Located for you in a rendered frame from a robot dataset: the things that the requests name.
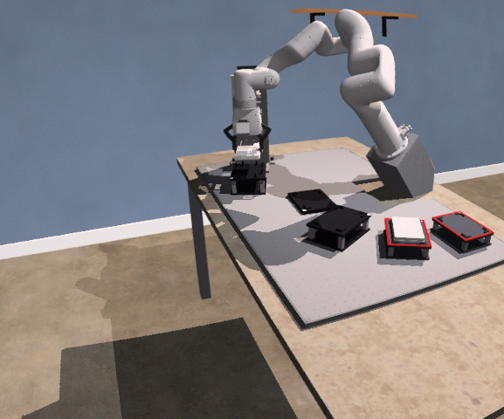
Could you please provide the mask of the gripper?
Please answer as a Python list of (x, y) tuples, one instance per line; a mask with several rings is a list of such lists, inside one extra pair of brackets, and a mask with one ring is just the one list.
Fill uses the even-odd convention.
[[(264, 149), (264, 139), (270, 134), (271, 128), (267, 125), (261, 123), (261, 114), (259, 114), (259, 106), (253, 108), (233, 108), (232, 124), (224, 129), (224, 133), (232, 142), (232, 150), (234, 153), (237, 152), (237, 134), (236, 134), (236, 121), (247, 120), (249, 121), (250, 135), (257, 135), (259, 137), (259, 152)], [(264, 128), (266, 132), (262, 135), (261, 128)], [(234, 136), (229, 134), (229, 130), (232, 129)]]

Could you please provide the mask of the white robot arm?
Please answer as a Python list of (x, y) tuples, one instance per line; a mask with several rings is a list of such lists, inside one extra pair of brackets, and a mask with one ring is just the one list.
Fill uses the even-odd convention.
[(392, 52), (386, 45), (373, 46), (369, 24), (353, 10), (340, 10), (335, 16), (335, 28), (338, 38), (332, 37), (324, 23), (314, 21), (254, 70), (235, 71), (235, 107), (253, 108), (261, 104), (256, 89), (273, 89), (280, 82), (279, 72), (299, 64), (314, 51), (320, 56), (347, 53), (352, 77), (341, 83), (341, 96), (376, 143), (376, 154), (382, 159), (395, 158), (405, 151), (406, 134), (412, 128), (396, 127), (382, 102), (395, 92)]

